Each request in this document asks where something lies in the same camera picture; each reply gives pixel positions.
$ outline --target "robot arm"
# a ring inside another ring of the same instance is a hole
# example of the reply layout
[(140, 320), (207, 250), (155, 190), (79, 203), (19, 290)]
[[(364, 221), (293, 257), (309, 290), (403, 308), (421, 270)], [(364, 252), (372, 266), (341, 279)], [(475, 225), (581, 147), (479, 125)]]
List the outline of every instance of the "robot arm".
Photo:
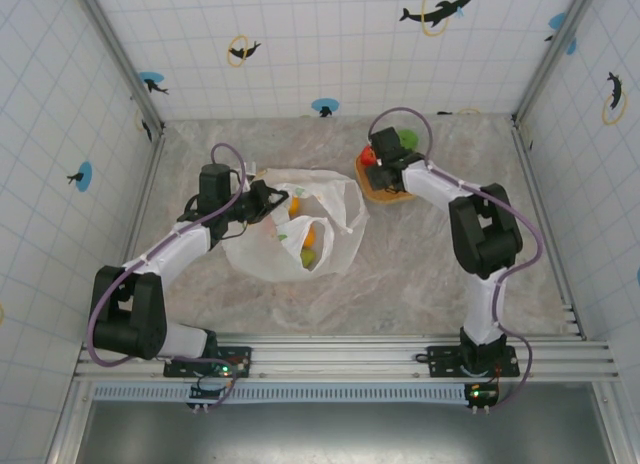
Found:
[[(96, 348), (143, 359), (158, 355), (202, 356), (209, 334), (202, 329), (168, 321), (164, 291), (189, 264), (223, 239), (229, 222), (258, 223), (289, 197), (284, 191), (267, 187), (262, 180), (254, 180), (250, 190), (240, 194), (226, 212), (192, 226), (195, 221), (230, 201), (233, 172), (224, 164), (204, 166), (200, 172), (199, 194), (189, 200), (178, 223), (160, 241), (170, 240), (167, 245), (151, 252), (158, 247), (156, 245), (121, 267), (104, 266), (98, 271), (93, 287), (92, 313), (99, 299), (125, 270), (140, 260), (144, 262), (124, 280), (98, 314), (93, 333)], [(121, 303), (129, 300), (130, 309), (121, 307)]]
[[(432, 162), (425, 163), (421, 154), (402, 148), (393, 128), (372, 134), (371, 146), (377, 165), (368, 167), (366, 173), (374, 190), (408, 192), (449, 214), (454, 253), (468, 273), (467, 291), (471, 296), (460, 331), (460, 352), (464, 367), (479, 374), (506, 355), (506, 336), (495, 326), (492, 307), (498, 279), (514, 265), (516, 254), (522, 250), (522, 236), (515, 218), (443, 179), (442, 174), (461, 182)], [(509, 203), (506, 191), (498, 184), (486, 187), (465, 184)], [(498, 320), (502, 317), (505, 288), (506, 281), (499, 288)]]

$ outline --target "orange fruit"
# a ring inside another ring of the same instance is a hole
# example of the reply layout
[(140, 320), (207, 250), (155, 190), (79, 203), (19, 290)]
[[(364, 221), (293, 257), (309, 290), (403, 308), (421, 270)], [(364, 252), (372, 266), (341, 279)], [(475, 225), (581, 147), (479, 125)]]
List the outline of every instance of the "orange fruit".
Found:
[(291, 198), (291, 207), (289, 208), (289, 217), (295, 215), (298, 212), (298, 209), (300, 209), (300, 199), (294, 196)]
[(309, 234), (307, 234), (307, 237), (305, 237), (304, 244), (302, 244), (302, 246), (311, 247), (313, 246), (314, 242), (316, 242), (316, 231), (313, 230), (313, 225), (311, 225), (311, 227), (309, 228)]

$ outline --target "metal post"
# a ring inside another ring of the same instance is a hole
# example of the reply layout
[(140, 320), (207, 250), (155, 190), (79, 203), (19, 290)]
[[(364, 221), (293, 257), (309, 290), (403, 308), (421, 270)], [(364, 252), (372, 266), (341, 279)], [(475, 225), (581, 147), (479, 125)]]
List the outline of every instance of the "metal post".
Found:
[(149, 99), (149, 95), (145, 91), (127, 53), (120, 44), (120, 41), (118, 41), (109, 23), (109, 19), (102, 10), (102, 7), (100, 7), (98, 0), (78, 0), (78, 2), (84, 7), (87, 18), (100, 36), (100, 39), (102, 39), (107, 52), (120, 71), (120, 75), (127, 83), (127, 87), (140, 107), (140, 112), (144, 117), (145, 123), (159, 136), (162, 134), (162, 120), (160, 119), (160, 115), (153, 106), (151, 99)]
[(524, 98), (518, 106), (518, 110), (516, 111), (518, 121), (522, 122), (533, 108), (533, 105), (549, 81), (551, 73), (558, 62), (560, 62), (571, 40), (575, 37), (578, 24), (580, 24), (580, 21), (592, 2), (593, 0), (574, 0), (571, 4), (562, 26), (560, 26), (558, 32), (553, 36), (549, 52), (545, 55), (540, 66), (538, 66), (531, 82), (529, 82)]

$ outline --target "yellow ring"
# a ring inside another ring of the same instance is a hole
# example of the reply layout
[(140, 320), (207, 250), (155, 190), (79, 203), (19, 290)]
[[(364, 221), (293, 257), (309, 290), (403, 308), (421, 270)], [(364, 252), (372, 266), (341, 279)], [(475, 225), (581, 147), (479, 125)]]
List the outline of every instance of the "yellow ring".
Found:
[[(242, 54), (242, 60), (238, 64), (234, 64), (233, 62), (231, 62), (231, 48), (240, 39), (244, 40), (244, 53)], [(245, 36), (244, 34), (240, 34), (239, 36), (234, 37), (233, 41), (231, 41), (231, 44), (229, 44), (229, 49), (227, 49), (227, 62), (231, 67), (240, 67), (242, 64), (244, 64), (244, 61), (247, 58), (247, 52), (249, 52), (249, 39), (247, 39), (247, 36)]]
[(624, 116), (625, 111), (627, 110), (627, 104), (629, 104), (629, 100), (627, 99), (627, 94), (624, 91), (620, 91), (622, 93), (622, 97), (624, 97), (624, 104), (622, 105), (622, 111), (620, 111), (620, 115), (616, 117), (613, 121), (607, 121), (607, 106), (611, 101), (613, 101), (613, 96), (609, 95), (607, 99), (604, 101), (604, 106), (602, 106), (602, 122), (604, 122), (605, 126), (613, 126), (617, 124), (622, 116)]
[(142, 117), (140, 117), (140, 109), (136, 109), (135, 114), (133, 115), (133, 125), (136, 126), (136, 129), (138, 129), (138, 132), (142, 132), (144, 131), (144, 127), (142, 127), (142, 125), (138, 124), (138, 122), (142, 122)]
[(429, 37), (436, 37), (439, 36), (440, 34), (442, 34), (444, 31), (447, 30), (447, 26), (449, 25), (449, 18), (447, 17), (447, 19), (444, 21), (444, 26), (442, 26), (442, 29), (440, 29), (440, 31), (435, 32), (435, 33), (431, 33), (427, 30), (426, 27), (424, 27), (424, 6), (427, 3), (427, 0), (422, 0), (422, 8), (420, 9), (420, 22), (422, 23), (422, 33), (425, 36), (429, 36)]

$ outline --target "red fruit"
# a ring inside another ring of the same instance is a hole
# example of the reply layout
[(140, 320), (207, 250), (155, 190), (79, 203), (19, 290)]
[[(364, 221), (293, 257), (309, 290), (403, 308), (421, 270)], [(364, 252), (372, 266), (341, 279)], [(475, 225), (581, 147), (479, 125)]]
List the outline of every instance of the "red fruit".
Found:
[(371, 146), (366, 146), (360, 153), (360, 162), (364, 167), (373, 166), (376, 163), (376, 154)]

